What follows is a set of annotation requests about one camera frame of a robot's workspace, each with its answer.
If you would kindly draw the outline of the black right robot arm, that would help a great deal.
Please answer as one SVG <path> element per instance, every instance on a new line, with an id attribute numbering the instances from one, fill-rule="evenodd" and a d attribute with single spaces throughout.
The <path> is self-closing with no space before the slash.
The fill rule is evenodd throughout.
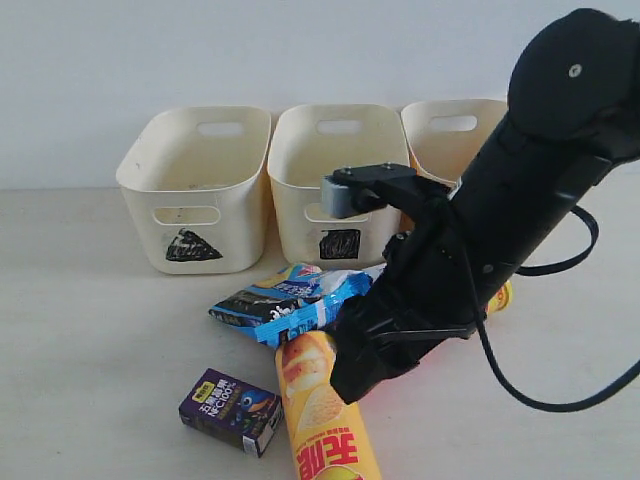
<path id="1" fill-rule="evenodd" d="M 490 300 L 579 200 L 639 157 L 639 25 L 580 8 L 550 23 L 511 74 L 507 110 L 453 187 L 393 163 L 342 167 L 323 210 L 348 218 L 394 207 L 413 229 L 390 239 L 385 268 L 340 309 L 330 382 L 353 403 L 449 338 L 483 334 Z"/>

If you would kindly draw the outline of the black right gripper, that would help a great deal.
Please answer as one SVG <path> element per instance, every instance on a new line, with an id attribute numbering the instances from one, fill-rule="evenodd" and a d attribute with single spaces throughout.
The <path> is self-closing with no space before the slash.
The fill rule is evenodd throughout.
<path id="1" fill-rule="evenodd" d="M 469 338 L 500 292 L 472 268 L 471 244 L 451 206 L 428 207 L 364 295 L 345 301 L 329 333 L 330 384 L 347 404 L 401 376 L 449 338 Z"/>

